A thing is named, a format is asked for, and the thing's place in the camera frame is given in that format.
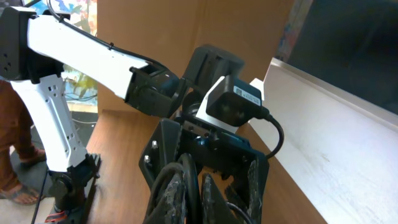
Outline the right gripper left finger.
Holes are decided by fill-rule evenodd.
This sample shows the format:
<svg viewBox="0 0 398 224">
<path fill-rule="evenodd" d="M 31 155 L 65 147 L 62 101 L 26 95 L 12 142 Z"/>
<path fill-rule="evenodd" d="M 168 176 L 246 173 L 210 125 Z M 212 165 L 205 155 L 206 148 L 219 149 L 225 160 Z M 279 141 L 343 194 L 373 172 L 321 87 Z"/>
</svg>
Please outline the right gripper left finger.
<svg viewBox="0 0 398 224">
<path fill-rule="evenodd" d="M 146 223 L 185 223 L 187 211 L 185 195 L 185 173 L 181 169 L 162 169 L 151 189 Z"/>
</svg>

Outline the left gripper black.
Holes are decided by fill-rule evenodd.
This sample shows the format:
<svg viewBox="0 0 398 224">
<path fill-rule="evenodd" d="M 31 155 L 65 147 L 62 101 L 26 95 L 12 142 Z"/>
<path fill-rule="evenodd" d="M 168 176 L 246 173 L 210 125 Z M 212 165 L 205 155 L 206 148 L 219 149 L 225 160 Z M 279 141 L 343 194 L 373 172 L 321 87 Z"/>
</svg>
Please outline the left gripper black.
<svg viewBox="0 0 398 224">
<path fill-rule="evenodd" d="M 186 180 L 185 223 L 203 223 L 202 175 L 210 174 L 239 223 L 260 223 L 269 163 L 247 139 L 196 118 L 159 121 L 139 159 L 150 188 L 162 169 Z"/>
</svg>

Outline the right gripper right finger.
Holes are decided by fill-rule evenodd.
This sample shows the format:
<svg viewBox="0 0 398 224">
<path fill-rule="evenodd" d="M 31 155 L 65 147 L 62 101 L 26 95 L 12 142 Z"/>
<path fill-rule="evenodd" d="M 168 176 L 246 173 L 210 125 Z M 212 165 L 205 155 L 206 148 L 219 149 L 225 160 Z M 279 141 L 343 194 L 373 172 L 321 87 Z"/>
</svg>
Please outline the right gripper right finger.
<svg viewBox="0 0 398 224">
<path fill-rule="evenodd" d="M 210 174 L 202 175 L 201 204 L 204 224 L 239 224 Z"/>
</svg>

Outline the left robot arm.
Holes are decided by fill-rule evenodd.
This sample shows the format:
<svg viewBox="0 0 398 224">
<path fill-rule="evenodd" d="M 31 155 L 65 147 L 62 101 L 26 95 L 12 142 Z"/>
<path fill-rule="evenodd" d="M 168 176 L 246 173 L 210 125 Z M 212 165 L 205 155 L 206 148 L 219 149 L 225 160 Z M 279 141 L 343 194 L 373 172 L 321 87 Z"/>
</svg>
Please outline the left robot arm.
<svg viewBox="0 0 398 224">
<path fill-rule="evenodd" d="M 73 25 L 70 14 L 8 6 L 1 77 L 28 108 L 47 150 L 49 223 L 83 223 L 101 158 L 81 143 L 68 101 L 91 101 L 88 78 L 159 123 L 139 159 L 150 188 L 145 223 L 260 223 L 269 156 L 235 129 L 272 121 L 261 92 L 239 79 L 244 62 L 197 47 L 182 77 L 158 61 Z"/>
</svg>

